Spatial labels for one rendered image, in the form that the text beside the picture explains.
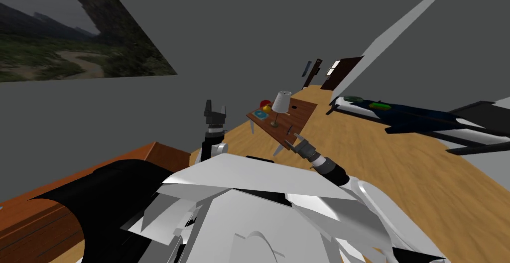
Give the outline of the narrow dark brown door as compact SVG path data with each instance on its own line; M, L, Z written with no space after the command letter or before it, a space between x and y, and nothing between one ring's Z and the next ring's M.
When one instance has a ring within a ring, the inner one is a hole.
M314 64L311 66L311 70L310 70L310 72L309 72L309 74L308 74L308 77L307 77L307 79L306 79L305 83L303 84L302 89L304 89L304 88L306 88L306 87L308 87L308 86L310 85L310 83L311 83L311 81L312 81L313 77L314 77L314 76L316 75L316 73L320 70L320 66L321 66L322 62L323 62L323 61L322 61L322 59L320 59L320 58L317 58L317 59L315 60Z

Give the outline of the brown wooden table with lamp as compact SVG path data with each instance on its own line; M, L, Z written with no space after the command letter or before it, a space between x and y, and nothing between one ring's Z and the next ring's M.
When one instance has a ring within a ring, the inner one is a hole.
M292 98L291 95L291 92L280 91L270 104L271 111L264 112L258 108L247 114L252 132L258 126L278 142L273 156L282 149L289 150L317 106L315 103Z

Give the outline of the bed with dark blue cover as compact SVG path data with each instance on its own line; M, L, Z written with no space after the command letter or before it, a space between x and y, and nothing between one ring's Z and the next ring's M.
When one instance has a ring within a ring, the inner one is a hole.
M365 100L356 96L337 96L327 115L340 112L387 127L387 134L417 133L456 143L448 149L454 155L472 155L510 150L510 132L489 129L450 112Z

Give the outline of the landscape picture on wall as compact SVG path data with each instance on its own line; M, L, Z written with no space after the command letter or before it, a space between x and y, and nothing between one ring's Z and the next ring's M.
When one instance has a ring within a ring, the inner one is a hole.
M0 83L175 74L120 0L0 0Z

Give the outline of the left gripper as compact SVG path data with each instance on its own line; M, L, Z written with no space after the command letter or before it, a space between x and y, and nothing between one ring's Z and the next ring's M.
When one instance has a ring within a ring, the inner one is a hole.
M212 100L206 100L204 116L208 125L224 125L226 121L226 106L221 107L221 112L212 111Z

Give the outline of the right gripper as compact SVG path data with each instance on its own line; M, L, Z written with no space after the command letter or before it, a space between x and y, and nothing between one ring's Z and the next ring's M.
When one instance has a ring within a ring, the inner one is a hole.
M293 146L290 142L286 141L286 148L297 153L301 158L309 160L316 153L316 148L301 135L294 133L294 136L300 143Z

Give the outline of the brown wooden cabinet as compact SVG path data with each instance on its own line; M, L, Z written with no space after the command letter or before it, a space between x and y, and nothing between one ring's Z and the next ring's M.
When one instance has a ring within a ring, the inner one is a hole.
M82 263L138 263L151 240L129 225L189 160L153 142L5 202L0 263L50 263L80 242Z

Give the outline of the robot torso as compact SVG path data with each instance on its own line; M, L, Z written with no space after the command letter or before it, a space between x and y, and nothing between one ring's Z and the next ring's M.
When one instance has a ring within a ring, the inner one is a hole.
M342 241L365 256L392 250L378 216L316 170L221 154L157 193L129 230L185 243L180 263L337 263Z

